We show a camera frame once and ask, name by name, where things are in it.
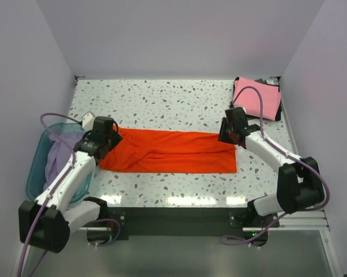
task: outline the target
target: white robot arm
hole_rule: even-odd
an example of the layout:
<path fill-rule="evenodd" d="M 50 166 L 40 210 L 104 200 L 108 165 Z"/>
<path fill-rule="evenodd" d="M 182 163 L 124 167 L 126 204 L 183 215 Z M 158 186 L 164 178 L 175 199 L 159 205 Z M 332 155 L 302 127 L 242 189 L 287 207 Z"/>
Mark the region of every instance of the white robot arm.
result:
<path fill-rule="evenodd" d="M 95 117 L 92 113 L 83 117 L 81 125 L 86 133 L 74 147 L 76 160 L 71 170 L 69 168 L 73 156 L 34 202 L 24 201 L 18 210 L 21 242 L 25 241 L 42 206 L 45 206 L 44 213 L 37 222 L 29 243 L 55 253 L 65 247 L 72 232 L 96 219 L 108 218 L 107 203 L 94 197 L 85 198 L 81 204 L 68 211 L 67 206 L 81 182 L 121 141 L 118 127 L 115 130 L 114 124 L 112 118 Z"/>
<path fill-rule="evenodd" d="M 319 172 L 315 159 L 303 159 L 290 153 L 267 135 L 262 135 L 258 125 L 249 126 L 243 108 L 231 107 L 225 113 L 226 117 L 222 119 L 218 140 L 248 149 L 278 173 L 277 193 L 248 202 L 243 218 L 244 224 L 249 224 L 258 216 L 302 211 L 325 199 L 320 179 L 308 168 L 296 162 L 302 161 Z"/>

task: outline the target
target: folded pink towel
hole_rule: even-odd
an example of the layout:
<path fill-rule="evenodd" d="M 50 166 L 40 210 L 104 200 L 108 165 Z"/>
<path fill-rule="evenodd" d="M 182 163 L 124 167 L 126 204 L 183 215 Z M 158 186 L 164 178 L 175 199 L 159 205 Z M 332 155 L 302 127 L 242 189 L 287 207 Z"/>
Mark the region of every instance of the folded pink towel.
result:
<path fill-rule="evenodd" d="M 233 100 L 244 87 L 249 85 L 255 87 L 261 93 L 263 100 L 263 117 L 270 120 L 275 120 L 281 101 L 281 93 L 278 91 L 278 87 L 260 84 L 256 81 L 241 77 L 238 81 L 235 81 Z M 259 102 L 259 97 L 252 89 L 246 89 L 244 92 L 242 92 L 234 105 L 245 107 L 246 114 L 248 115 L 253 115 L 255 117 L 260 116 L 261 105 Z"/>

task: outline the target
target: plastic basket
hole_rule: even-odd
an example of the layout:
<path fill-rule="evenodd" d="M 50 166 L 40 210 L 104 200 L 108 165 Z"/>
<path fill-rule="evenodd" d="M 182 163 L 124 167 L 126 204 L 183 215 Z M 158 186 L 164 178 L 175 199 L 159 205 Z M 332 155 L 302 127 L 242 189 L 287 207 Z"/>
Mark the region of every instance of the plastic basket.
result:
<path fill-rule="evenodd" d="M 84 129 L 77 123 L 57 123 L 49 127 L 56 134 L 68 134 L 68 133 L 80 133 L 84 132 Z M 26 194 L 30 200 L 34 201 L 38 195 L 43 192 L 43 186 L 46 183 L 46 165 L 48 159 L 48 153 L 53 145 L 53 142 L 49 139 L 49 131 L 44 131 L 40 137 L 39 144 L 37 146 L 33 163 L 31 165 L 28 182 L 26 184 Z M 85 196 L 89 190 L 90 179 L 92 173 L 90 173 L 84 182 L 80 184 L 80 187 L 75 192 L 70 203 L 75 203 Z"/>

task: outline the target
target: lavender wall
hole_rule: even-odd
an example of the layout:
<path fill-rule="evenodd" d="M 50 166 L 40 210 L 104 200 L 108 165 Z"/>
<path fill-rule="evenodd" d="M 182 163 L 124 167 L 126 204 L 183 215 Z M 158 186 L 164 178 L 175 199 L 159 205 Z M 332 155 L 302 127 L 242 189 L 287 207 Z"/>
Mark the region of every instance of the lavender wall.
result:
<path fill-rule="evenodd" d="M 37 0 L 71 69 L 96 78 L 279 76 L 324 0 Z"/>
<path fill-rule="evenodd" d="M 20 245 L 17 210 L 39 115 L 65 113 L 72 93 L 73 75 L 35 0 L 0 0 L 0 276 L 10 275 Z"/>
<path fill-rule="evenodd" d="M 326 0 L 281 80 L 298 148 L 330 185 L 326 214 L 347 273 L 347 0 Z"/>

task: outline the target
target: speckled countertop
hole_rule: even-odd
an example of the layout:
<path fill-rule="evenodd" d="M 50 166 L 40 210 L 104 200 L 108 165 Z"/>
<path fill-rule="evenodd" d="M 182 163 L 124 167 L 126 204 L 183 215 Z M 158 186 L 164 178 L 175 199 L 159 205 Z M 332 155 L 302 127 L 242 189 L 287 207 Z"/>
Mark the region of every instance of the speckled countertop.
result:
<path fill-rule="evenodd" d="M 218 133 L 232 98 L 231 80 L 80 80 L 69 115 L 91 111 L 121 127 Z M 265 122 L 266 133 L 292 149 L 285 124 Z M 253 119 L 250 124 L 259 124 Z M 122 207 L 245 207 L 276 192 L 277 175 L 246 149 L 236 150 L 236 174 L 116 173 L 95 169 L 89 195 Z"/>

